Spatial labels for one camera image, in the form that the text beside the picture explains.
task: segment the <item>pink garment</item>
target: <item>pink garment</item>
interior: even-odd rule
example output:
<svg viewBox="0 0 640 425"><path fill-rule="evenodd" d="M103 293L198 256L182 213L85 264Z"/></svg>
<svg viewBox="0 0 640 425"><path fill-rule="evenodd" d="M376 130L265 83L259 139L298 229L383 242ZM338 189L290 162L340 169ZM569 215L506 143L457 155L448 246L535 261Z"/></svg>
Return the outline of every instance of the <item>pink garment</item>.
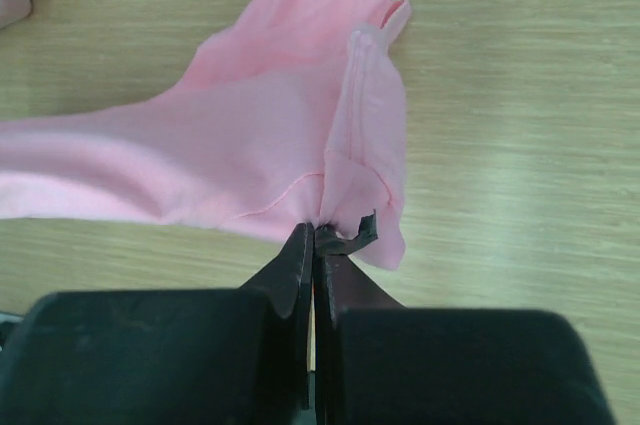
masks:
<svg viewBox="0 0 640 425"><path fill-rule="evenodd" d="M0 122L0 218L184 224L284 241L299 222L404 253L406 0L253 0L148 101Z"/></svg>

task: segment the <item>wooden surface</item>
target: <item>wooden surface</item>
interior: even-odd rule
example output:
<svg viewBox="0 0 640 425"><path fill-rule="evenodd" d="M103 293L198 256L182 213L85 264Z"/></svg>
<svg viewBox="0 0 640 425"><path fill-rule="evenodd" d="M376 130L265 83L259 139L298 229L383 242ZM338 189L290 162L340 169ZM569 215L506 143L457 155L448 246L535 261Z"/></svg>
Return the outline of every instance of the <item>wooden surface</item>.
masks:
<svg viewBox="0 0 640 425"><path fill-rule="evenodd" d="M0 31L0 119L97 110L173 84L249 0L34 0ZM640 423L640 0L411 0L398 272L409 305L537 307L585 337ZM0 223L0 310L58 289L235 286L277 250L214 231Z"/></svg>

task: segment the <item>black tape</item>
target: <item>black tape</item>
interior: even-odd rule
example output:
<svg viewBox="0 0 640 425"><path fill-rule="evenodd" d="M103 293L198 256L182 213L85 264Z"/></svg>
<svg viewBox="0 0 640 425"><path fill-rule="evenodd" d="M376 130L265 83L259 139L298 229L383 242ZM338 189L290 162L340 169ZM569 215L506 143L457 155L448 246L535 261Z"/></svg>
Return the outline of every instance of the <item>black tape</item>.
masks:
<svg viewBox="0 0 640 425"><path fill-rule="evenodd" d="M331 225L323 225L316 229L315 254L319 257L327 255L351 255L378 239L376 212L363 217L358 227L358 235L352 239L340 238Z"/></svg>

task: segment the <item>pink fabric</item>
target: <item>pink fabric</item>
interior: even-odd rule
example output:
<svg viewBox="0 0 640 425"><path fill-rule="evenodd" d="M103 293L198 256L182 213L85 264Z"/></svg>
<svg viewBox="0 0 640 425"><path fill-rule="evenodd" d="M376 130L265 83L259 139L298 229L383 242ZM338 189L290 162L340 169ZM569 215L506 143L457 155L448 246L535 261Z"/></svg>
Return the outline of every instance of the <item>pink fabric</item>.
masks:
<svg viewBox="0 0 640 425"><path fill-rule="evenodd" d="M0 122L0 218L184 224L284 241L299 222L404 253L406 0L253 0L148 101Z"/></svg>

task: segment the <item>dark object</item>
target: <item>dark object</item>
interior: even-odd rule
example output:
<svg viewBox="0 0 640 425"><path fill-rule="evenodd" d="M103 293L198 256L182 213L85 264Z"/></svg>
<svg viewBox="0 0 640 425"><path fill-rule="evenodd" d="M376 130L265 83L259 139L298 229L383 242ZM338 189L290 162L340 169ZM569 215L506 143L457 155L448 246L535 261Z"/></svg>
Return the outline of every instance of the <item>dark object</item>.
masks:
<svg viewBox="0 0 640 425"><path fill-rule="evenodd" d="M361 235L300 224L237 290L43 298L0 354L0 423L614 423L563 318L406 309L348 258L375 217Z"/></svg>

